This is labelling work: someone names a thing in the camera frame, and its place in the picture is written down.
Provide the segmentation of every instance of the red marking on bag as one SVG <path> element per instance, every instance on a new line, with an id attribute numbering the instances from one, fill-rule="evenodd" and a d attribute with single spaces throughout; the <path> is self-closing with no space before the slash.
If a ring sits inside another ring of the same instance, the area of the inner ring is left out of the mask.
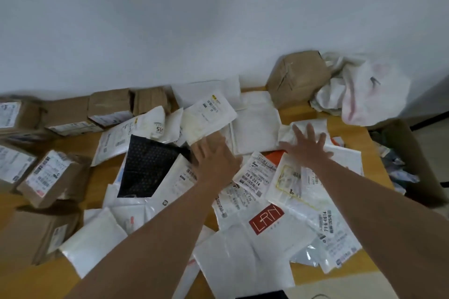
<path id="1" fill-rule="evenodd" d="M 269 205 L 255 217 L 253 217 L 249 223 L 253 228 L 255 235 L 259 235 L 269 226 L 279 220 L 284 215 L 284 212 L 278 206 L 274 204 Z"/>

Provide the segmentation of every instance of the white wall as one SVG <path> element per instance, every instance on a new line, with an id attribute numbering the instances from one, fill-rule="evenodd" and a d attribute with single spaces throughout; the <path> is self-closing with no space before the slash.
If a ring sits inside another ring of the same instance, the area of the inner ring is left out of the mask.
<path id="1" fill-rule="evenodd" d="M 447 0 L 0 0 L 0 93 L 45 99 L 220 79 L 283 53 L 396 58 L 411 99 L 449 72 Z"/>

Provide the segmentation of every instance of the forearm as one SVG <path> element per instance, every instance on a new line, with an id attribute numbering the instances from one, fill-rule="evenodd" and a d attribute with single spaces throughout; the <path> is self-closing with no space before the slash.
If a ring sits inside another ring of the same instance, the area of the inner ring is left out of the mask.
<path id="1" fill-rule="evenodd" d="M 116 246 L 67 298 L 171 298 L 215 197 L 198 182 Z"/>
<path id="2" fill-rule="evenodd" d="M 398 296 L 447 294 L 449 224 L 442 216 L 332 160 L 312 169 Z"/>

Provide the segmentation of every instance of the hand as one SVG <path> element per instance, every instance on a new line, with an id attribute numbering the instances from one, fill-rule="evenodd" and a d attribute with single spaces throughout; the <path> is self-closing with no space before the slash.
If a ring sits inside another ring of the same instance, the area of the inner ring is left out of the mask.
<path id="1" fill-rule="evenodd" d="M 194 167 L 198 179 L 197 183 L 215 188 L 216 194 L 229 185 L 242 163 L 242 157 L 236 158 L 231 153 L 226 145 L 225 138 L 218 143 L 215 152 L 210 150 L 206 138 L 193 144 L 192 150 L 199 163 L 198 166 Z"/>
<path id="2" fill-rule="evenodd" d="M 293 126 L 293 131 L 298 143 L 294 146 L 287 142 L 279 142 L 279 147 L 287 150 L 301 166 L 314 169 L 315 166 L 334 154 L 323 151 L 324 143 L 326 142 L 326 134 L 324 132 L 320 134 L 318 142 L 315 142 L 315 130 L 313 130 L 313 126 L 310 123 L 307 125 L 307 138 L 295 125 Z"/>

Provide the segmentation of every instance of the black bubble mailer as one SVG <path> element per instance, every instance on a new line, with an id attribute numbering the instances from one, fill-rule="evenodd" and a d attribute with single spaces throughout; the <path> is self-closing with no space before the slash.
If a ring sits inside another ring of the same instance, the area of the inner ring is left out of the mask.
<path id="1" fill-rule="evenodd" d="M 118 197 L 153 196 L 179 154 L 190 160 L 190 150 L 131 135 Z"/>

